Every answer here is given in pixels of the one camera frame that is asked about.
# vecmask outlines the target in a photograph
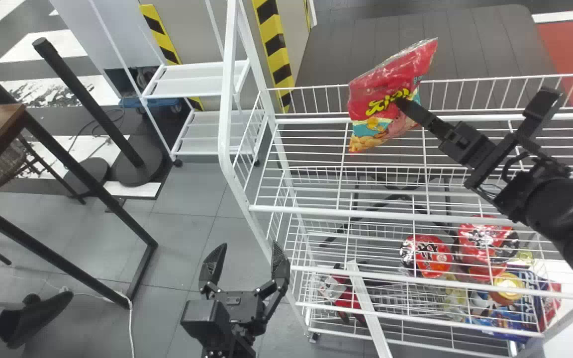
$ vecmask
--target hazard stripe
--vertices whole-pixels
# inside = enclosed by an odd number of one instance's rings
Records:
[[[309,0],[304,0],[304,16],[306,18],[306,26],[311,32],[311,9],[309,9]]]
[[[264,44],[271,80],[275,88],[292,88],[295,85],[288,58],[282,21],[276,0],[252,0],[255,17]],[[291,104],[290,90],[275,91],[284,113]]]
[[[180,61],[180,56],[174,47],[174,44],[171,42],[171,38],[169,38],[169,34],[165,29],[165,25],[161,21],[161,17],[159,16],[159,12],[156,11],[156,7],[152,4],[142,4],[139,6],[141,9],[141,13],[143,13],[143,17],[145,18],[145,22],[152,30],[152,35],[156,40],[156,43],[159,44],[161,48],[161,52],[163,56],[168,61],[168,64],[183,64]],[[198,97],[191,97],[189,98],[189,103],[191,106],[198,111],[203,111],[204,107],[202,106],[202,102]]]

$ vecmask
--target wire shelf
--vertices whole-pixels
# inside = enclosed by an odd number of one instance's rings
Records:
[[[518,129],[541,86],[567,96],[535,141],[573,168],[573,75],[424,81],[420,93],[446,122],[465,121],[496,143]],[[495,358],[514,355],[509,341],[543,338],[566,315],[573,319],[573,270],[554,245],[464,188],[468,168],[445,156],[430,132],[413,129],[350,153],[348,86],[267,91],[288,99],[289,112],[272,114],[259,93],[250,122],[270,129],[263,163],[256,168],[257,156],[238,152],[230,170],[221,166],[257,239],[284,247],[307,329],[375,340],[379,334],[357,318],[375,316],[389,343]],[[522,152],[516,147],[511,156]],[[528,158],[500,165],[482,189],[492,196],[532,165]],[[464,242],[470,231],[483,250]],[[487,232],[511,238],[510,245],[484,244],[479,233]],[[441,257],[418,246],[425,237]],[[517,279],[503,287],[500,278],[510,275]],[[322,290],[329,277],[343,285]],[[355,277],[372,308],[357,304]],[[512,298],[497,303],[502,297]]]

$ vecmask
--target yellow lid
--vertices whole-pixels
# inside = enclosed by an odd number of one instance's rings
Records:
[[[494,278],[494,285],[497,287],[505,287],[505,288],[525,288],[523,285],[523,281],[521,281],[516,275],[511,274],[509,272],[503,272],[498,277]],[[511,301],[516,301],[517,299],[521,298],[521,294],[514,293],[514,292],[498,292],[501,297],[505,299],[509,299]]]

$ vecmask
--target gray floor tile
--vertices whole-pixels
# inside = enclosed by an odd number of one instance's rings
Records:
[[[169,173],[152,211],[213,217],[226,185],[219,165],[187,163]]]
[[[88,293],[99,295],[82,283],[64,274],[54,273],[50,276],[48,282],[55,287],[66,286],[75,294]],[[102,282],[111,288],[121,289],[116,282]],[[46,285],[43,287],[40,296],[46,299],[55,294],[57,294],[57,290]],[[75,295],[68,307],[55,320],[50,322],[32,340],[26,343],[23,357],[82,357],[89,343],[99,339],[99,336],[94,334],[102,318],[102,313],[107,306],[116,305],[95,297],[89,297],[88,295]],[[127,335],[127,326],[121,331]]]
[[[38,200],[32,201],[24,211],[11,213],[4,204],[18,205],[19,196],[16,193],[0,193],[0,213],[7,214],[10,222],[30,234],[38,241],[62,254],[65,247],[80,227],[82,220],[91,210],[91,203],[81,205],[78,202],[59,195],[34,195]],[[56,269],[47,261],[39,258],[28,249],[0,233],[0,253],[9,258],[18,268],[45,270],[55,272]]]
[[[213,220],[213,217],[150,214],[145,229],[159,242],[159,247],[143,282],[152,286],[191,289],[191,281],[200,263],[200,254],[209,237]],[[145,243],[137,240],[121,274],[121,281],[132,281],[145,247]]]
[[[0,303],[21,303],[27,294],[40,292],[49,275],[49,272],[0,267]]]
[[[34,193],[0,192],[0,215],[13,224],[32,222],[38,212],[30,208],[38,208],[42,197]]]
[[[154,208],[155,203],[154,200],[127,199],[123,209],[129,213],[149,213]]]
[[[148,213],[132,213],[145,225]],[[114,213],[89,213],[63,256],[97,278],[119,279],[140,240]]]
[[[137,357],[164,358],[180,321],[187,291],[143,286],[134,302],[132,330]],[[129,357],[127,311],[108,304],[100,313],[85,358]]]
[[[262,253],[246,220],[216,217],[199,263],[221,243],[227,243],[227,255],[218,284],[220,288],[251,290],[271,278],[269,261]],[[196,269],[191,290],[198,290],[199,272],[200,269]]]
[[[243,218],[243,212],[230,188],[226,188],[216,216]]]
[[[297,322],[293,309],[280,304],[267,325],[262,338],[261,357],[273,358],[361,358],[364,342],[332,335],[323,335],[310,344],[304,329]]]

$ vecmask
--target red chip bag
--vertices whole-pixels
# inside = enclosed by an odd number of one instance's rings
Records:
[[[348,114],[353,123],[350,152],[377,147],[417,125],[393,101],[406,97],[419,103],[419,83],[436,50],[436,38],[419,41],[348,84]]]

